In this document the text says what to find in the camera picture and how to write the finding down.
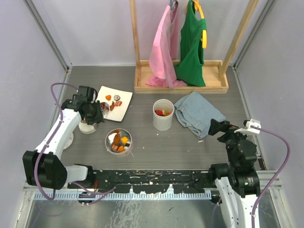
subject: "green cloth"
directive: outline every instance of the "green cloth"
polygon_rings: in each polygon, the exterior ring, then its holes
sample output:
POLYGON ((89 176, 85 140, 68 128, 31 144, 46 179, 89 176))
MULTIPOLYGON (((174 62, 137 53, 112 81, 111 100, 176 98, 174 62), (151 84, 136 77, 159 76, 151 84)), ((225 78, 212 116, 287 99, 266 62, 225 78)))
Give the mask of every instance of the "green cloth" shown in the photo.
POLYGON ((180 31, 181 61, 174 67, 177 79, 183 80, 188 86, 206 86, 202 71, 204 49, 200 40, 204 29, 207 30, 206 20, 196 18, 194 3, 189 0, 185 24, 180 31))

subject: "blue towel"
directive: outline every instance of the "blue towel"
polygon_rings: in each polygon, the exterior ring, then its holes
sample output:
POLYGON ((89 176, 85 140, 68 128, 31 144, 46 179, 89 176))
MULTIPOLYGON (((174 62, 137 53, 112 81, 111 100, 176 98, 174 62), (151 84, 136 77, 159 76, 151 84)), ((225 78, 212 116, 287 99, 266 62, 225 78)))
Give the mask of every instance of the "blue towel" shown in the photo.
POLYGON ((226 117, 198 92, 183 97, 174 105, 176 117, 184 127, 188 127, 199 139, 208 135, 211 119, 221 122, 226 117))

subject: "blue hanger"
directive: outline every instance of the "blue hanger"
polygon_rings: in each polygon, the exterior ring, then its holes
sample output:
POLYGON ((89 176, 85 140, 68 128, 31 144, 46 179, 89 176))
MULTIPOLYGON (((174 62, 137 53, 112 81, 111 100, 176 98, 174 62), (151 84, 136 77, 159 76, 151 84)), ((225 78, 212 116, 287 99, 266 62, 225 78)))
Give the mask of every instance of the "blue hanger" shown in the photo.
POLYGON ((179 2, 177 0, 170 0, 170 3, 169 3, 169 6, 170 6, 170 9, 173 10, 173 3, 176 2, 176 6, 179 4, 179 2))

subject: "pink cloth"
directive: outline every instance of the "pink cloth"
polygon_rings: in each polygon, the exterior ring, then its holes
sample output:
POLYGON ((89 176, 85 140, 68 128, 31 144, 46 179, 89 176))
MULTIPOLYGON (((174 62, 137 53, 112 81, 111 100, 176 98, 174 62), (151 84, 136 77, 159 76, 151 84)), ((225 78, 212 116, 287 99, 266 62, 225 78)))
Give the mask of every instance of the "pink cloth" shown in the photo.
POLYGON ((172 59, 177 56, 179 7, 171 22, 170 6, 167 6, 154 38, 149 65, 153 75, 146 82, 150 86, 174 88, 187 86, 183 81, 176 80, 172 59))

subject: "wooden base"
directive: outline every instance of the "wooden base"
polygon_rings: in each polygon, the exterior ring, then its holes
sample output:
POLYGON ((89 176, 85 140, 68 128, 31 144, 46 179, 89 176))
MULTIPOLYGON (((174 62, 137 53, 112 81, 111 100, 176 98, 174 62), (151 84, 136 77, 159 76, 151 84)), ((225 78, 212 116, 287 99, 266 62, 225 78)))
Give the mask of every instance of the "wooden base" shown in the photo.
POLYGON ((226 74, 219 78, 219 69, 222 66, 221 60, 205 60, 202 68, 203 77, 206 86, 183 86, 169 89, 166 87, 154 87, 147 85, 149 77, 153 75, 148 60, 141 60, 140 66, 136 67, 134 89, 137 94, 189 94, 192 91, 197 91, 201 94, 225 94, 229 86, 226 74))

